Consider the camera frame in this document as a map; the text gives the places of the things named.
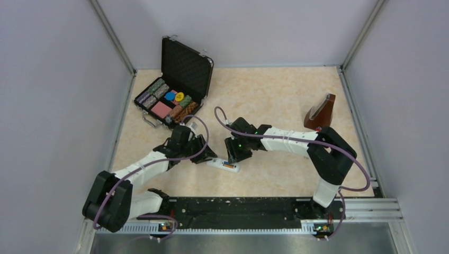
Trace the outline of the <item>white remote control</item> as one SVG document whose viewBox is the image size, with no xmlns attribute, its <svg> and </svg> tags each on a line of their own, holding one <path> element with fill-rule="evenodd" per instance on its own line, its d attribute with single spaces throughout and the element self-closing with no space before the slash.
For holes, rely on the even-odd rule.
<svg viewBox="0 0 449 254">
<path fill-rule="evenodd" d="M 231 164 L 230 162 L 228 162 L 227 160 L 222 159 L 222 158 L 214 158 L 214 159 L 212 159 L 210 161 L 207 161 L 206 164 L 208 166 L 211 166 L 211 167 L 214 167 L 214 168 L 218 168 L 218 169 L 222 169 L 222 170 L 225 170 L 225 171 L 229 171 L 229 172 L 232 172 L 232 173 L 239 173 L 240 169 L 241 169 L 241 166 L 240 166 L 239 163 Z"/>
</svg>

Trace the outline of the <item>orange AAA battery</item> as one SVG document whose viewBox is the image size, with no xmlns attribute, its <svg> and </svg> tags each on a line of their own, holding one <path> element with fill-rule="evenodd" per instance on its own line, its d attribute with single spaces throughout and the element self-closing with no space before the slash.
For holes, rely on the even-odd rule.
<svg viewBox="0 0 449 254">
<path fill-rule="evenodd" d="M 224 162 L 223 165 L 228 167 L 228 168 L 235 168 L 235 165 L 229 164 L 227 162 Z"/>
</svg>

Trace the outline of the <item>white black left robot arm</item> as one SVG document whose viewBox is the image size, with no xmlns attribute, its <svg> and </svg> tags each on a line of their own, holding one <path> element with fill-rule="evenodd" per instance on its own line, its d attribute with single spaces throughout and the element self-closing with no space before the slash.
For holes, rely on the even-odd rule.
<svg viewBox="0 0 449 254">
<path fill-rule="evenodd" d="M 89 191 L 82 215 L 94 228 L 117 232 L 129 219 L 152 214 L 163 219 L 169 214 L 168 196 L 157 189 L 137 194 L 136 189 L 182 160 L 200 164 L 217 158 L 201 134 L 191 126 L 178 125 L 166 141 L 126 168 L 100 172 Z"/>
</svg>

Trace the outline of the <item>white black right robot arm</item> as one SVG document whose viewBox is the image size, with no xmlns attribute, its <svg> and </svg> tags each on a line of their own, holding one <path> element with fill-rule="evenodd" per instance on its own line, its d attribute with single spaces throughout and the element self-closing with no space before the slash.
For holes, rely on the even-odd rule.
<svg viewBox="0 0 449 254">
<path fill-rule="evenodd" d="M 231 137 L 225 139 L 231 163 L 248 159 L 258 150 L 289 152 L 310 159 L 320 177 L 311 213 L 325 218 L 331 212 L 331 203 L 357 158 L 355 150 L 333 128 L 298 132 L 269 124 L 255 127 L 243 117 L 227 122 L 226 127 L 231 130 Z"/>
</svg>

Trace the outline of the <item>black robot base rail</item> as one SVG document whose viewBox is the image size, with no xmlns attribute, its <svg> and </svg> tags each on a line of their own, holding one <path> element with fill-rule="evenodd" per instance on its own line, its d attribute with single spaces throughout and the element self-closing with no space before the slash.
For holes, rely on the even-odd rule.
<svg viewBox="0 0 449 254">
<path fill-rule="evenodd" d="M 138 220 L 178 222 L 177 233 L 294 232 L 331 235 L 345 219 L 344 204 L 333 200 L 323 208 L 309 197 L 171 197 L 156 213 Z"/>
</svg>

